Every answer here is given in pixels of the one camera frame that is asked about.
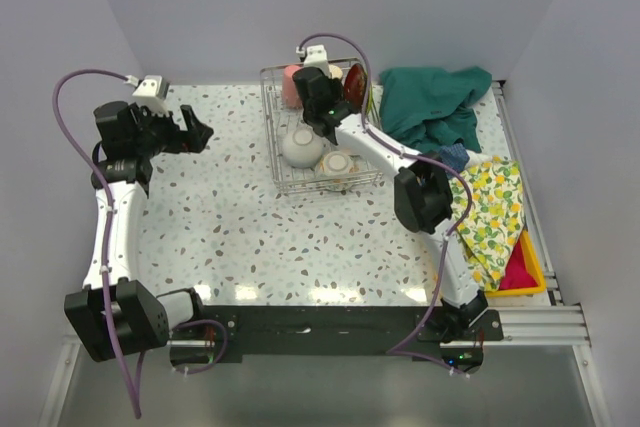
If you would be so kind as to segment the lime green plate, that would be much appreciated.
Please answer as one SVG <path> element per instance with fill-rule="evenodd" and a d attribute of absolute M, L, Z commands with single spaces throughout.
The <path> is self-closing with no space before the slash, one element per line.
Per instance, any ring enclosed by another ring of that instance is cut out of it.
<path fill-rule="evenodd" d="M 371 81 L 370 78 L 367 78 L 367 82 L 368 82 L 368 92 L 367 92 L 367 103 L 366 103 L 365 115 L 369 116 L 371 112 L 374 110 L 375 100 L 374 100 L 374 89 L 373 89 L 374 83 Z"/>

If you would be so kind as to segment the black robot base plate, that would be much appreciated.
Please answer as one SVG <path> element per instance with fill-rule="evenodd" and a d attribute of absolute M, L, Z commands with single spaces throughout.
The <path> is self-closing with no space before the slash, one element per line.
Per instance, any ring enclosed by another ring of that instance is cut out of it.
<path fill-rule="evenodd" d="M 170 340 L 169 359 L 179 369 L 197 369 L 211 361 L 240 363 L 246 356 L 383 356 L 408 354 L 436 358 L 469 373 L 483 362 L 483 347 L 504 339 L 499 313 L 490 309 L 468 328 L 445 308 L 429 318 L 420 306 L 207 306 L 207 318 L 226 328 L 183 328 Z M 403 343 L 411 332 L 416 336 Z"/>

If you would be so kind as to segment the white floral bowl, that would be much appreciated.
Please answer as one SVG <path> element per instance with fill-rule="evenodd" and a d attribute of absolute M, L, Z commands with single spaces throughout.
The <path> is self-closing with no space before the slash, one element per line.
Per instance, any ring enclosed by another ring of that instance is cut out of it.
<path fill-rule="evenodd" d="M 331 151 L 325 154 L 314 168 L 321 190 L 343 192 L 354 186 L 351 176 L 358 169 L 351 156 L 343 151 Z"/>

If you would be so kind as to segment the pink plastic cup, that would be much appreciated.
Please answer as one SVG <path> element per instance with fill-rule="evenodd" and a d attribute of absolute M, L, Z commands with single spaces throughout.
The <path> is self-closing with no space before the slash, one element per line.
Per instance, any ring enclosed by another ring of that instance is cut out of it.
<path fill-rule="evenodd" d="M 299 65 L 288 65 L 283 70 L 281 93 L 283 105 L 287 108 L 302 108 L 302 101 L 293 80 L 293 75 L 300 69 L 301 67 Z"/>

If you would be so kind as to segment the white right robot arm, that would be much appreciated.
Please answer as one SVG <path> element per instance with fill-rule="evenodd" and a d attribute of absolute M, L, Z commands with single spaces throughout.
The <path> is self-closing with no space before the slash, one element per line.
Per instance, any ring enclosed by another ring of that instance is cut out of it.
<path fill-rule="evenodd" d="M 369 124 L 346 100 L 340 82 L 321 69 L 304 67 L 293 74 L 293 82 L 302 101 L 303 121 L 316 134 L 392 178 L 397 220 L 406 230 L 423 234 L 440 257 L 438 294 L 446 329 L 456 339 L 469 339 L 480 329 L 488 303 L 456 240 L 461 221 L 454 218 L 447 178 L 455 171 L 434 154 L 405 147 Z"/>

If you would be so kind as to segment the steel cup beige sleeve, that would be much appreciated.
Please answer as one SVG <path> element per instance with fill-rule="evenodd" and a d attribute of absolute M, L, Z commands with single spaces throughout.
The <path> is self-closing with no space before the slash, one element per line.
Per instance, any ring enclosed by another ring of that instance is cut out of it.
<path fill-rule="evenodd" d="M 329 77 L 331 79 L 341 80 L 342 77 L 343 77 L 342 68 L 337 66 L 337 65 L 330 64 L 329 65 Z"/>

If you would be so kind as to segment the red floral plate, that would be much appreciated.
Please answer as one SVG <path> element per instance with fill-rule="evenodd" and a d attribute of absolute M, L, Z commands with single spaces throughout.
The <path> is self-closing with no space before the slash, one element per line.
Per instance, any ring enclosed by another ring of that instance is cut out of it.
<path fill-rule="evenodd" d="M 351 104 L 362 107 L 365 99 L 367 74 L 361 63 L 354 63 L 348 70 L 344 83 L 344 99 Z"/>

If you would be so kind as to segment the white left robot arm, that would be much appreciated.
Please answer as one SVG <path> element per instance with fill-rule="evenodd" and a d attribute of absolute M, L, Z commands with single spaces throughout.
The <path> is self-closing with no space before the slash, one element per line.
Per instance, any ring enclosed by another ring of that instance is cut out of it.
<path fill-rule="evenodd" d="M 192 288 L 153 295 L 138 278 L 141 221 L 149 198 L 152 159 L 161 154 L 202 152 L 213 134 L 189 105 L 185 122 L 159 116 L 125 101 L 94 111 L 105 158 L 93 161 L 91 183 L 98 206 L 96 238 L 89 271 L 76 293 L 66 296 L 64 312 L 96 362 L 163 347 L 174 329 L 185 339 L 207 327 L 200 296 Z"/>

